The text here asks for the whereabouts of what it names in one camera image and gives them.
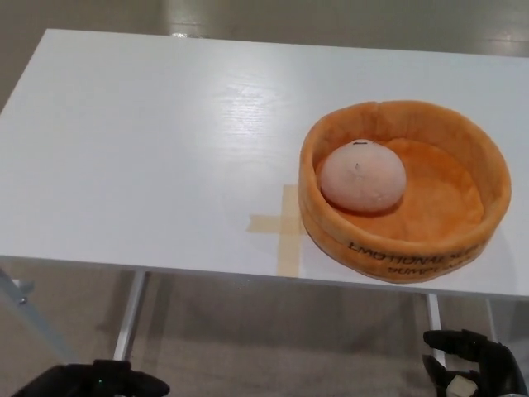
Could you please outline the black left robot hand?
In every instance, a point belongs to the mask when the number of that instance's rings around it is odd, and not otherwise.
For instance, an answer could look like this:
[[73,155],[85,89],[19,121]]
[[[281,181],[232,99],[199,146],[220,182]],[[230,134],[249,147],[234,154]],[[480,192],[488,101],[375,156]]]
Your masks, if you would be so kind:
[[57,365],[16,391],[14,397],[114,397],[170,394],[159,378],[131,369],[129,361],[96,360],[92,364]]

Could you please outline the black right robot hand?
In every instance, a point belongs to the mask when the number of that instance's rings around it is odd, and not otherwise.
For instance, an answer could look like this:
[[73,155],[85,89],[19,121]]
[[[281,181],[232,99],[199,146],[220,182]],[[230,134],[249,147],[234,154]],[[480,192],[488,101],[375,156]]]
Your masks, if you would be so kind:
[[479,366],[476,371],[449,371],[434,356],[422,357],[437,396],[527,396],[528,388],[510,349],[469,330],[423,333],[431,348]]

